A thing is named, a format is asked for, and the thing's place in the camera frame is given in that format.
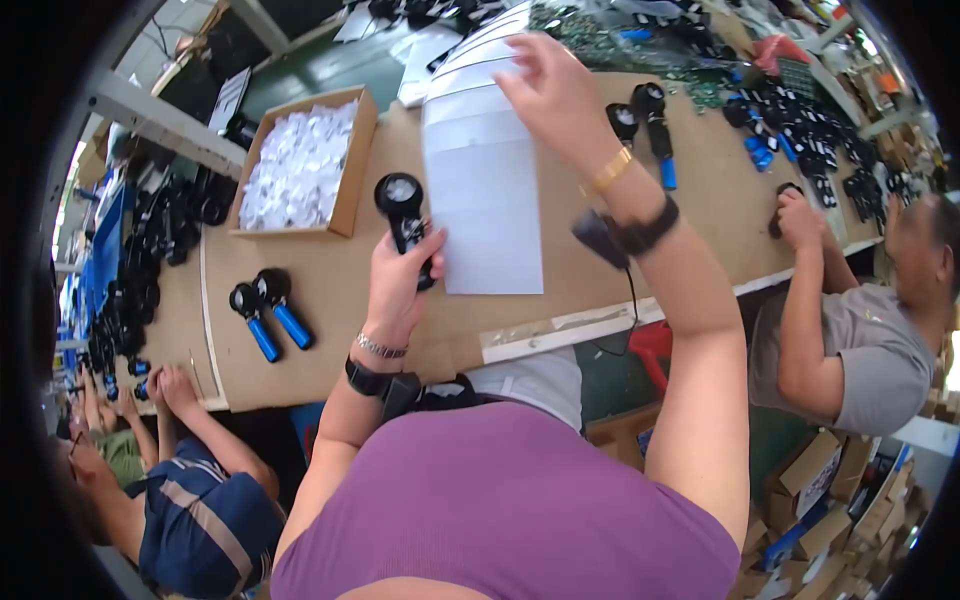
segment hand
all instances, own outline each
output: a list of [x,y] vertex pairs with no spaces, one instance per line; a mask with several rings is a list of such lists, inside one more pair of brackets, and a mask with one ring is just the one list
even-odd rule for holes
[[493,80],[523,125],[538,139],[593,177],[620,152],[593,75],[547,34],[507,39],[521,74],[496,73]]
[[163,401],[174,415],[179,417],[191,407],[200,406],[190,378],[179,367],[164,365],[156,381]]
[[821,226],[826,226],[823,215],[818,219],[817,210],[806,201],[802,193],[790,188],[777,197],[777,214],[780,216],[780,230],[794,252],[800,248],[823,247],[824,234]]
[[136,412],[136,405],[133,404],[133,392],[129,387],[120,388],[117,401],[113,403],[113,411],[127,420],[139,414]]
[[433,230],[406,254],[396,251],[389,231],[373,249],[370,266],[370,303],[364,335],[377,344],[405,348],[410,334],[423,315],[424,294],[417,293],[420,267],[427,258],[433,261],[430,276],[444,276],[444,256],[440,252],[446,240],[444,229]]
[[166,400],[163,399],[163,392],[160,390],[159,382],[157,381],[162,372],[163,366],[159,366],[153,367],[147,374],[147,398],[154,404],[158,413],[169,413],[170,407],[167,406]]

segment person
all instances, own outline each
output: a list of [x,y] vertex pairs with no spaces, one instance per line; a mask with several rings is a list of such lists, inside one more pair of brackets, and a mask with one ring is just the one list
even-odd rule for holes
[[[270,574],[284,515],[276,476],[212,418],[186,374],[148,376],[160,463],[121,489],[83,436],[56,441],[56,466],[91,543],[113,545],[148,581],[190,598],[228,598]],[[195,438],[177,443],[173,418]]]
[[730,282],[621,146],[587,69],[543,34],[508,43],[522,77],[496,82],[527,129],[592,181],[622,227],[670,224],[636,257],[674,334],[646,472],[580,437],[580,373],[564,352],[508,365],[498,382],[489,368],[466,373],[476,405],[381,426],[384,404],[358,370],[367,381],[402,370],[387,356],[402,354],[426,308],[421,265],[432,258],[431,276],[444,274],[445,240],[431,230],[401,255],[385,235],[348,350],[353,376],[327,399],[277,546],[275,600],[721,599],[734,582],[750,486],[746,345]]
[[857,281],[823,213],[803,194],[787,190],[778,204],[795,273],[789,291],[756,318],[751,402],[855,433],[897,431],[924,405],[953,318],[960,209],[938,195],[907,208],[890,197],[891,288]]
[[[71,422],[70,440],[86,434],[89,441],[107,461],[116,475],[121,489],[139,481],[159,462],[156,440],[150,435],[133,404],[130,388],[117,392],[113,407],[97,393],[97,386],[89,371],[81,367],[84,387],[77,392],[78,416]],[[118,430],[117,417],[123,417],[130,429]]]

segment black wristband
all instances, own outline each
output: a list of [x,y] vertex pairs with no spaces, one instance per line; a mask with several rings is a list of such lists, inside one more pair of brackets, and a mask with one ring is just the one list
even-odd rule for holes
[[347,373],[347,383],[361,396],[376,396],[382,399],[390,382],[399,375],[398,372],[374,372],[347,356],[344,365]]
[[631,256],[646,254],[657,245],[657,242],[667,231],[677,225],[677,221],[680,219],[680,209],[669,194],[665,194],[665,196],[663,212],[649,225],[642,225],[636,221],[625,225],[617,224],[619,229],[617,236],[627,254]]

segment black cable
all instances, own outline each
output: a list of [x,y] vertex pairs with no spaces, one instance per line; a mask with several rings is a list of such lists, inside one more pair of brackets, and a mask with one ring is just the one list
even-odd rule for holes
[[156,22],[155,16],[150,17],[150,22],[154,24],[154,26],[156,27],[156,32],[160,34],[160,41],[163,43],[163,55],[166,58],[170,59],[171,58],[170,52],[167,50],[167,38],[163,34],[163,30],[160,29],[160,24]]
[[166,51],[164,51],[163,46],[160,44],[160,40],[158,40],[157,38],[151,36],[151,35],[148,34],[147,32],[140,32],[140,34],[141,34],[142,36],[146,37],[147,39],[149,39],[149,40],[150,40],[151,42],[153,42],[154,44],[156,44],[157,50],[159,50],[160,52],[162,52],[162,53],[163,53],[163,56],[165,56],[165,57],[168,58],[168,59],[170,58],[170,55],[167,54]]
[[627,354],[627,350],[630,349],[630,336],[634,334],[634,329],[636,329],[636,324],[640,322],[640,315],[636,308],[636,290],[634,289],[634,276],[630,274],[629,267],[627,268],[626,273],[627,273],[627,280],[630,281],[630,298],[632,298],[634,301],[634,324],[630,325],[630,330],[627,331],[627,341],[624,342],[623,349],[620,350],[619,352],[614,352],[612,350],[607,350],[606,348],[602,348],[599,344],[597,344],[593,340],[590,340],[590,343],[596,346],[598,350],[600,350],[601,352],[605,352],[610,356],[625,356]]

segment paper sheet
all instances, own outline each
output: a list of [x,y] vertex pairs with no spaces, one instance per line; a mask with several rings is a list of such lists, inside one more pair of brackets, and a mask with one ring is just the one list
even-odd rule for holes
[[448,294],[543,293],[533,141],[492,79],[516,69],[503,38],[526,28],[529,10],[464,40],[427,91],[423,166],[431,217],[449,232]]
[[426,66],[436,57],[456,46],[464,38],[443,25],[428,25],[412,36],[413,45],[403,70],[398,100],[407,108],[418,107],[426,98],[433,74]]
[[344,21],[340,31],[333,37],[333,41],[354,41],[372,36],[376,32],[383,31],[390,27],[390,21],[387,19],[374,19],[370,14],[370,2],[361,2],[350,13],[347,20]]

